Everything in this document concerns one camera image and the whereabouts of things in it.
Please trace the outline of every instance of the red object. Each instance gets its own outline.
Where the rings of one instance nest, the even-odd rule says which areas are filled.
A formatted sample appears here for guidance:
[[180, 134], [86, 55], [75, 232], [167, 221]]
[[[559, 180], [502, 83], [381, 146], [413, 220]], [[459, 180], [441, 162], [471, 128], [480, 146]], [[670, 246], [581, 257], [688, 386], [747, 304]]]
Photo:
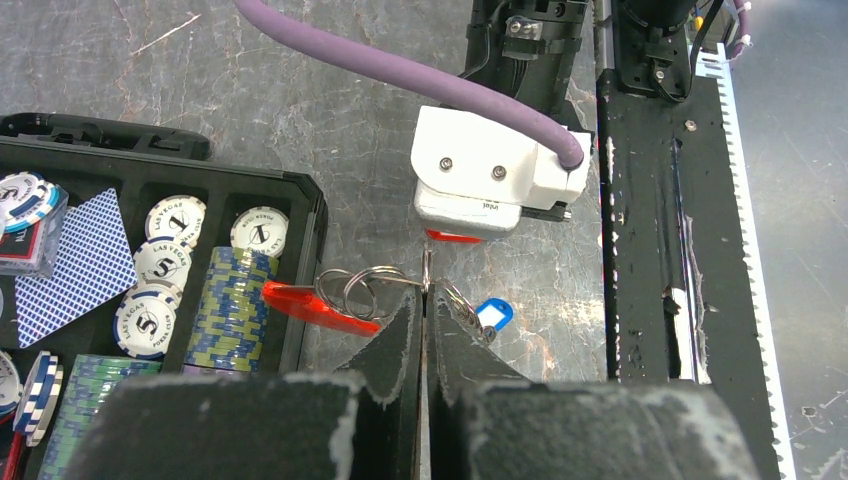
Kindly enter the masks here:
[[436, 230], [427, 230], [427, 235], [433, 240], [438, 240], [440, 242], [453, 242], [453, 243], [482, 243], [483, 239], [475, 238], [475, 237], [466, 237], [463, 235], [454, 235], [452, 233], [442, 233]]
[[286, 315], [333, 330], [362, 337], [372, 337], [380, 330], [380, 325], [377, 323], [336, 312], [318, 298], [312, 288], [266, 282], [262, 288], [262, 298], [268, 302], [268, 305]]
[[20, 433], [15, 434], [15, 439], [12, 440], [12, 449], [9, 450], [9, 458], [6, 459], [6, 469], [3, 471], [3, 480], [15, 480], [18, 478], [18, 463], [21, 461], [21, 454], [24, 452], [24, 436]]

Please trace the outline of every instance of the blue patterned playing card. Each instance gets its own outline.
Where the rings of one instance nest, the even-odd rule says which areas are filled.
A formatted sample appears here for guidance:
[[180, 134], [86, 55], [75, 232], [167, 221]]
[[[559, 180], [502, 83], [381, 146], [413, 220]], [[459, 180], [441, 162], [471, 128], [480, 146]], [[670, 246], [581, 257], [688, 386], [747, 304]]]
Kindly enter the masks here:
[[18, 343], [26, 348], [136, 284], [114, 188], [69, 209], [53, 277], [15, 279]]

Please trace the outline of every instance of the white measuring strip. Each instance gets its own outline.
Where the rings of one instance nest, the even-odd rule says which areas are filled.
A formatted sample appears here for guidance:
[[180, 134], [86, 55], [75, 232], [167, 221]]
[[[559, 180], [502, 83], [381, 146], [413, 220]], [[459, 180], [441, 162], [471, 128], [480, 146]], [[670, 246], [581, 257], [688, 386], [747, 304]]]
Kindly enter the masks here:
[[730, 63], [725, 57], [724, 45], [718, 44], [718, 54], [701, 52], [698, 55], [698, 66], [695, 73], [700, 77], [715, 78], [718, 82], [721, 116], [727, 135], [727, 151], [730, 154], [730, 171], [733, 174], [736, 205], [739, 208], [739, 223], [742, 227], [742, 240], [744, 242], [742, 249], [745, 252], [745, 263], [748, 265], [754, 316], [757, 320], [757, 340], [760, 342], [763, 373], [766, 377], [766, 390], [768, 390], [769, 407], [771, 407], [772, 432], [775, 438], [772, 446], [777, 452], [777, 464], [781, 478], [795, 479], [795, 462], [792, 458], [792, 446], [789, 443], [789, 427], [783, 404], [783, 390], [780, 387], [780, 375], [777, 371], [777, 356], [771, 329], [771, 317], [769, 317], [766, 288], [763, 282], [757, 232], [754, 227], [754, 210], [751, 207], [748, 175], [745, 172], [745, 156], [742, 153], [742, 136], [739, 133], [739, 119], [736, 116], [736, 100], [733, 95], [733, 83], [730, 79]]

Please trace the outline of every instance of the gray floor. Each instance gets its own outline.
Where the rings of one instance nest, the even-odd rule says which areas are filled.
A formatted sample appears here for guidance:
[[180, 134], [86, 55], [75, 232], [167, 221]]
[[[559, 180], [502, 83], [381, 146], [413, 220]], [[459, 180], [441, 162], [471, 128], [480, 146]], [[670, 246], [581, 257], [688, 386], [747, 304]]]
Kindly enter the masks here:
[[751, 17], [733, 80], [796, 469], [848, 478], [848, 3]]
[[[436, 68], [462, 68], [470, 0], [270, 3]], [[848, 4], [800, 3], [756, 2], [757, 45], [734, 80], [799, 476], [845, 478], [848, 38], [839, 31]], [[324, 267], [394, 264], [419, 275], [425, 237], [410, 206], [408, 152], [417, 109], [432, 102], [293, 54], [228, 0], [0, 0], [0, 11], [4, 112], [180, 127], [213, 139], [215, 162], [310, 173], [330, 205]], [[591, 38], [587, 22], [570, 92], [590, 128]], [[472, 302], [513, 304], [516, 320], [494, 349], [533, 379], [605, 378], [597, 199], [593, 168], [571, 224], [524, 221], [504, 241], [437, 247], [435, 273]], [[311, 329], [304, 367], [332, 368], [362, 343]]]

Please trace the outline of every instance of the white poker chip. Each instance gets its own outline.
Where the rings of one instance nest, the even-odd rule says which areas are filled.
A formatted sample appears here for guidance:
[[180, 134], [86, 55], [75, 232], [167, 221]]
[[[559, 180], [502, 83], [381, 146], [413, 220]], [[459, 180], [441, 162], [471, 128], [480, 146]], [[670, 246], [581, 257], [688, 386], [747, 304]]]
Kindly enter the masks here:
[[50, 420], [53, 418], [53, 413], [56, 411], [56, 404], [59, 403], [59, 394], [62, 393], [62, 379], [65, 377], [65, 371], [61, 365], [56, 368], [56, 376], [53, 378], [53, 386], [50, 389], [50, 398], [47, 400], [47, 405], [41, 412], [41, 417], [33, 425], [32, 433], [27, 437], [27, 447], [37, 447], [44, 436], [47, 434], [47, 428], [50, 426]]
[[149, 280], [147, 283], [139, 283], [129, 289], [126, 296], [132, 297], [137, 293], [147, 291], [159, 292], [166, 297], [173, 298], [175, 309], [180, 307], [180, 302], [183, 300], [183, 289], [164, 280]]
[[24, 210], [18, 210], [13, 218], [6, 218], [6, 233], [15, 233], [35, 225], [53, 211], [59, 203], [59, 189], [52, 183], [45, 183], [47, 193], [35, 202], [24, 205]]
[[0, 351], [0, 417], [17, 408], [22, 391], [21, 376], [12, 357]]
[[197, 246], [200, 229], [206, 217], [206, 204], [191, 195], [174, 195], [162, 199], [147, 214], [144, 233], [147, 238], [174, 237]]
[[271, 207], [256, 207], [242, 213], [230, 230], [230, 243], [235, 248], [253, 250], [279, 257], [286, 246], [289, 219]]
[[31, 433], [30, 423], [33, 418], [41, 418], [50, 400], [53, 380], [59, 367], [59, 357], [50, 352], [41, 351], [27, 377], [27, 384], [15, 413], [12, 429], [18, 433]]
[[164, 281], [185, 287], [191, 269], [191, 248], [174, 237], [154, 237], [141, 244], [133, 255], [139, 283]]
[[0, 180], [0, 207], [8, 219], [28, 209], [47, 193], [41, 175], [20, 172], [7, 175]]
[[125, 298], [115, 312], [113, 333], [129, 356], [152, 360], [165, 355], [174, 332], [174, 299], [145, 291]]

